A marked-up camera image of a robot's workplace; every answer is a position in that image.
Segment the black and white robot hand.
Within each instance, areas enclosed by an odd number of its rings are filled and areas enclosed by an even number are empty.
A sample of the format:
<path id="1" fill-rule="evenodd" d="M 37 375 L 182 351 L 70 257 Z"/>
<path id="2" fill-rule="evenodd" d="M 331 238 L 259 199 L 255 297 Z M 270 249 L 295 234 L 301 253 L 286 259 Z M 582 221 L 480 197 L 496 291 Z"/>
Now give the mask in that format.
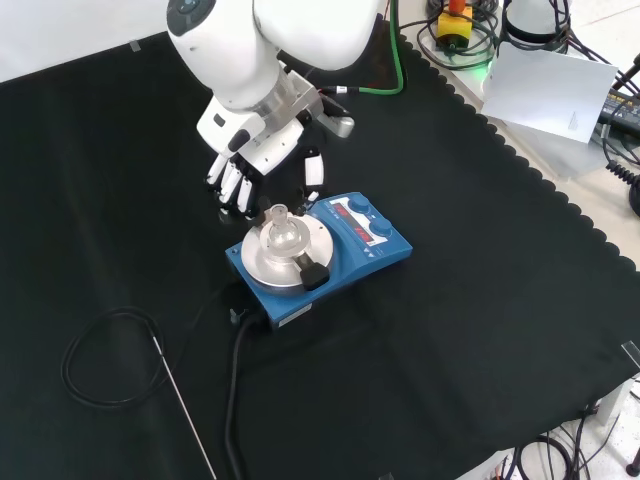
<path id="1" fill-rule="evenodd" d="M 233 112 L 217 98 L 210 100 L 196 129 L 216 154 L 205 183 L 221 215 L 256 215 L 260 184 L 294 154 L 313 120 L 312 112 L 305 108 L 273 131 L 255 112 Z"/>

